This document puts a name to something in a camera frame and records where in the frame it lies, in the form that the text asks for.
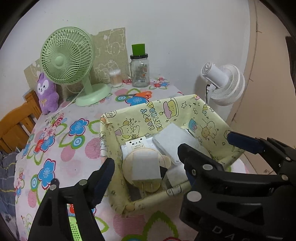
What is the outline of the cotton swab container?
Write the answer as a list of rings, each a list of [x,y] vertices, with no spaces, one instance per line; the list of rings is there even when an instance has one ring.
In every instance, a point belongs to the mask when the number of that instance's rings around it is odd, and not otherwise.
[[[111,70],[109,72],[109,79],[112,88],[117,88],[123,85],[120,69]]]

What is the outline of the yellow cartoon fabric storage box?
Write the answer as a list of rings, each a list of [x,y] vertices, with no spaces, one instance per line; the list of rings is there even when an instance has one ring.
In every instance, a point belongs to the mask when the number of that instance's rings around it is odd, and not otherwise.
[[[178,147],[187,144],[222,165],[225,170],[242,155],[227,142],[230,126],[196,95],[150,101],[104,113],[101,138],[105,156],[114,159],[115,172],[108,187],[109,203],[118,214],[130,215],[180,199],[190,188]],[[166,168],[165,180],[154,186],[132,179],[128,146],[145,138],[148,154],[158,153]]]

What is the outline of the wooden chair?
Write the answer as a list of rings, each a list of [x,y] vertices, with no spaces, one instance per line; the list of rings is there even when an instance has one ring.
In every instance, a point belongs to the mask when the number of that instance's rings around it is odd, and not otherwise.
[[[24,149],[36,124],[34,118],[38,119],[42,114],[34,90],[25,94],[25,101],[1,119],[1,151],[11,153],[16,149]]]

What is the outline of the glass jar green lid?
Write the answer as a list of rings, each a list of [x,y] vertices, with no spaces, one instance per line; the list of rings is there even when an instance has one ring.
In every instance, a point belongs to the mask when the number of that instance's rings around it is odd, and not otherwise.
[[[128,77],[131,79],[133,87],[142,88],[149,86],[149,60],[144,43],[132,45],[130,63],[127,67],[129,70]]]

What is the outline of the purple plush bunny toy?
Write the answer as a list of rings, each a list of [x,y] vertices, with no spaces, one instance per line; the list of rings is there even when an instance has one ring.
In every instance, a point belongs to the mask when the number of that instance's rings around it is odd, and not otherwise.
[[[59,94],[56,84],[43,72],[40,73],[37,80],[37,97],[43,115],[53,113],[58,109]]]

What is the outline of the white 45W power adapter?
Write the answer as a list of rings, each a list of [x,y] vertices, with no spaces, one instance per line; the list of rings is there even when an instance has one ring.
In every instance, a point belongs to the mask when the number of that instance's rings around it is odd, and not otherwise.
[[[184,166],[174,166],[166,172],[166,177],[172,187],[176,187],[188,181]]]

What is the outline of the grey remote control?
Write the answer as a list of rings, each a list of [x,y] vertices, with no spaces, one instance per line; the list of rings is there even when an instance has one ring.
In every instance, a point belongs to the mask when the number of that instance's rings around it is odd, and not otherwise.
[[[125,142],[124,145],[120,146],[122,152],[122,159],[124,160],[128,154],[132,151],[141,149],[141,148],[152,148],[152,137],[146,138],[145,136],[139,137],[130,141]]]

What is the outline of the green desk fan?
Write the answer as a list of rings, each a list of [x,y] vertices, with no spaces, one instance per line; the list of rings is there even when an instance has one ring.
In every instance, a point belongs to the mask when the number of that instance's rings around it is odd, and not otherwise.
[[[53,32],[41,49],[40,64],[47,77],[58,85],[83,84],[77,94],[77,106],[88,106],[106,98],[111,86],[92,84],[90,71],[95,50],[90,35],[77,27],[63,27]]]

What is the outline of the beige wooden cabinet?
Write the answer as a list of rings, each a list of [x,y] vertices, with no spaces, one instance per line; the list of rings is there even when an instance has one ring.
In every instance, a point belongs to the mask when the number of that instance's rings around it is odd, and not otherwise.
[[[286,37],[278,17],[260,1],[250,2],[251,39],[247,87],[230,116],[231,128],[251,137],[274,138],[295,148],[295,87]]]

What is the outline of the small white charger plug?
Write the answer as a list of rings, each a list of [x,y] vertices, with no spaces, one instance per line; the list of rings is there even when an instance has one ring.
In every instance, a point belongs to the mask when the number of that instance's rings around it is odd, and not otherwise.
[[[143,192],[154,193],[161,184],[158,152],[141,149],[132,154],[132,183]]]

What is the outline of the green perforated panda basket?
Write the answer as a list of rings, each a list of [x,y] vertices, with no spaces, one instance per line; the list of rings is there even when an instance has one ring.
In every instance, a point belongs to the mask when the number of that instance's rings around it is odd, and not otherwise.
[[[78,228],[77,221],[75,218],[73,204],[67,204],[67,211],[68,211],[69,223],[70,223],[70,228],[71,228],[73,239],[74,239],[74,241],[81,241],[82,238],[79,233],[79,228]]]

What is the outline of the white standing floor fan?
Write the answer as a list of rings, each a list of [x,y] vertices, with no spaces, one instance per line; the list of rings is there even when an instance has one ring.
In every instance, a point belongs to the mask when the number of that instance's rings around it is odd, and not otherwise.
[[[207,62],[201,69],[201,75],[210,82],[206,87],[207,102],[212,100],[219,106],[228,106],[243,95],[245,78],[233,64],[217,67]]]

